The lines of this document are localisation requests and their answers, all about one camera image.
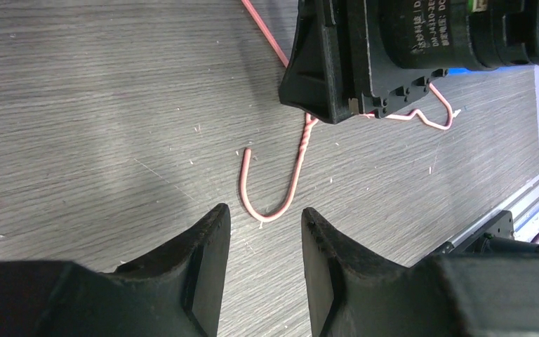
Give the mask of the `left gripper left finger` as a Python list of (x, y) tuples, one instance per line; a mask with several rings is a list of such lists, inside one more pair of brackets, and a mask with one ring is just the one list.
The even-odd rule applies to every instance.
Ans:
[(230, 246), (229, 206), (114, 272), (129, 301), (125, 336), (216, 336)]

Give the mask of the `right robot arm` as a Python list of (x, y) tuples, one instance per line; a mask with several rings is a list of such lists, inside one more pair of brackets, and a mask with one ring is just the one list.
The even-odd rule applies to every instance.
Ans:
[(539, 65), (539, 0), (300, 1), (284, 105), (337, 124), (388, 117), (451, 68)]

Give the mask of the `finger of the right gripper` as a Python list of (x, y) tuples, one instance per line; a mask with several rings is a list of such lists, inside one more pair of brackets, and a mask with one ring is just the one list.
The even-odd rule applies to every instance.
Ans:
[(284, 105), (327, 124), (361, 113), (360, 1), (299, 1), (297, 25), (279, 87)]

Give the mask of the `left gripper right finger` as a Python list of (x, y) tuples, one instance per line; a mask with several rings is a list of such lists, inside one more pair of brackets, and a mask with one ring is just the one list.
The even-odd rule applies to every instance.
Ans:
[(302, 212), (302, 256), (313, 336), (428, 336), (410, 270)]

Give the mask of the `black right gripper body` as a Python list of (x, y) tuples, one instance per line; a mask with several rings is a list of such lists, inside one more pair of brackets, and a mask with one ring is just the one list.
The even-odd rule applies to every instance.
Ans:
[(328, 64), (349, 114), (389, 116), (430, 92), (449, 69), (477, 65), (469, 1), (324, 1)]

